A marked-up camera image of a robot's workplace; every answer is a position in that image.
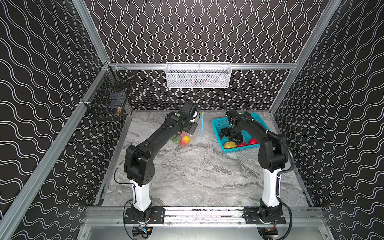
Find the yellow toy potato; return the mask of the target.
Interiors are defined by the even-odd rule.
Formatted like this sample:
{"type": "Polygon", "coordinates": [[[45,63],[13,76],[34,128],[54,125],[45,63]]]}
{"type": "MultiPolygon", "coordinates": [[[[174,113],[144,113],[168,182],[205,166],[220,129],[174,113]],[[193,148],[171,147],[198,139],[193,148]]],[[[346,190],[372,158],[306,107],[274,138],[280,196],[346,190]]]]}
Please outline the yellow toy potato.
{"type": "Polygon", "coordinates": [[[235,142],[232,142],[232,141],[228,141],[228,142],[223,144],[223,148],[225,150],[235,149],[236,147],[237,147],[237,144],[235,142]]]}

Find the teal plastic basket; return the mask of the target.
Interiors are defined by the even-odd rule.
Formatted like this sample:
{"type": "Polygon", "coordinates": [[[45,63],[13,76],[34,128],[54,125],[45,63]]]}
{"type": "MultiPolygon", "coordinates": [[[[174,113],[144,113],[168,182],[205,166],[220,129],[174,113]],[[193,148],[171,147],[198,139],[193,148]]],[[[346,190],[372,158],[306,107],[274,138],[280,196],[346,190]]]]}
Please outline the teal plastic basket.
{"type": "Polygon", "coordinates": [[[212,125],[217,141],[226,154],[260,147],[250,133],[237,127],[228,117],[216,118],[212,125]]]}

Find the orange red toy pepper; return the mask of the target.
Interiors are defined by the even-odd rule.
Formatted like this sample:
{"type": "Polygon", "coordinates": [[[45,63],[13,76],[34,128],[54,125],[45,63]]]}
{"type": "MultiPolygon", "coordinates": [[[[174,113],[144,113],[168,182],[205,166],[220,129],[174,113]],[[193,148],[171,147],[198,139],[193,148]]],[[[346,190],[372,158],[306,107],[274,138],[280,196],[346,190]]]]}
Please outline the orange red toy pepper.
{"type": "Polygon", "coordinates": [[[184,136],[182,141],[181,141],[181,144],[183,146],[187,146],[189,144],[189,142],[190,142],[190,137],[189,136],[184,136]]]}

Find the clear zip top bag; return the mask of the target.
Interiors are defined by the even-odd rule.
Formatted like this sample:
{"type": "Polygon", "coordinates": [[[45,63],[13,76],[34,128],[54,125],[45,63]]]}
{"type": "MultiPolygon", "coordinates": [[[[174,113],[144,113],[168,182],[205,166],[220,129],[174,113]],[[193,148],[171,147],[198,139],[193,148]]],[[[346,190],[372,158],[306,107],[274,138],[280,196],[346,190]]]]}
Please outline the clear zip top bag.
{"type": "Polygon", "coordinates": [[[177,135],[181,135],[182,137],[183,136],[189,136],[190,137],[190,142],[189,142],[189,144],[186,147],[182,147],[180,144],[178,144],[178,146],[180,148],[187,148],[192,143],[196,142],[199,139],[199,137],[203,134],[203,131],[204,131],[204,122],[203,122],[203,120],[204,120],[204,113],[201,113],[201,114],[198,113],[197,114],[197,118],[195,118],[193,120],[194,123],[198,124],[195,132],[193,134],[189,134],[187,132],[180,132],[180,133],[177,134],[177,135]]]}

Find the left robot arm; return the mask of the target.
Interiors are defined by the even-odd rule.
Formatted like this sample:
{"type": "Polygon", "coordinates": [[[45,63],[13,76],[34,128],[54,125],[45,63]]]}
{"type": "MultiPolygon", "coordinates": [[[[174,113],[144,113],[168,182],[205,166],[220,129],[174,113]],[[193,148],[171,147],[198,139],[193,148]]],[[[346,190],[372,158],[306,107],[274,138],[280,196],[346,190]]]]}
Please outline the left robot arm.
{"type": "Polygon", "coordinates": [[[144,213],[150,208],[149,183],[156,169],[154,159],[163,146],[181,132],[193,134],[198,126],[195,118],[199,110],[196,104],[185,102],[179,111],[172,111],[165,116],[162,125],[145,141],[126,149],[124,172],[132,185],[134,200],[132,206],[144,213]]]}

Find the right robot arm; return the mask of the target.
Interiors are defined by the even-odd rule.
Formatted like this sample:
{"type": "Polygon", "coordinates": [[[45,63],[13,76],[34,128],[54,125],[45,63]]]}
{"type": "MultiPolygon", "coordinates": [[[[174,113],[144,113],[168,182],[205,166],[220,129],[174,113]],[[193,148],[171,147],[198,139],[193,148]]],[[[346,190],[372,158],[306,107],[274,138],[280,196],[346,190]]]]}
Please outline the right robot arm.
{"type": "Polygon", "coordinates": [[[230,126],[223,128],[220,138],[240,145],[244,141],[242,131],[246,131],[259,146],[258,161],[264,170],[264,188],[260,207],[275,210],[284,204],[280,198],[281,175],[294,169],[294,157],[285,138],[267,129],[248,112],[239,113],[227,110],[226,117],[230,126]]]}

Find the white mesh wall basket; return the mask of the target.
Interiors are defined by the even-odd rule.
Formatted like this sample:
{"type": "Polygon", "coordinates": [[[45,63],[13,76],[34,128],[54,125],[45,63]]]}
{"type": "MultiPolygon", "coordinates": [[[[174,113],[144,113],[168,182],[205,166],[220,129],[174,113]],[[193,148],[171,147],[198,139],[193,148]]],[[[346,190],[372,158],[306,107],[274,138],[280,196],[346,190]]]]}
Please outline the white mesh wall basket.
{"type": "Polygon", "coordinates": [[[232,66],[226,62],[167,62],[165,74],[167,87],[171,89],[226,89],[232,66]]]}

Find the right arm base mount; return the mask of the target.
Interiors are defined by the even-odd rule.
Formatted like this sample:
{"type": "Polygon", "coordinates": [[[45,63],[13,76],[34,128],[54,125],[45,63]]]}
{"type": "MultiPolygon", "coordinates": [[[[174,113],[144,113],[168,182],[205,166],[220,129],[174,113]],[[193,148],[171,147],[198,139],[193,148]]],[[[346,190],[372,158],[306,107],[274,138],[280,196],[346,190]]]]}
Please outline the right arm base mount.
{"type": "Polygon", "coordinates": [[[272,225],[270,228],[258,228],[258,233],[263,240],[277,240],[278,229],[277,225],[285,225],[287,223],[284,216],[282,205],[275,207],[245,207],[242,218],[245,219],[247,225],[272,225]]]}

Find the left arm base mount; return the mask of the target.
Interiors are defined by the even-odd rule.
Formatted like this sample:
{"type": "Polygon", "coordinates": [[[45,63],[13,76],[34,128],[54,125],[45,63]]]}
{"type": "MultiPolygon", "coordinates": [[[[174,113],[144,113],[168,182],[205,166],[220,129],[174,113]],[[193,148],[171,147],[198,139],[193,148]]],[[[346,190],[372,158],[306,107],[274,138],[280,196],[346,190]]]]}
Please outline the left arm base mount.
{"type": "Polygon", "coordinates": [[[124,228],[130,240],[148,240],[154,232],[149,225],[164,223],[165,208],[149,206],[144,212],[135,207],[124,210],[124,228]]]}

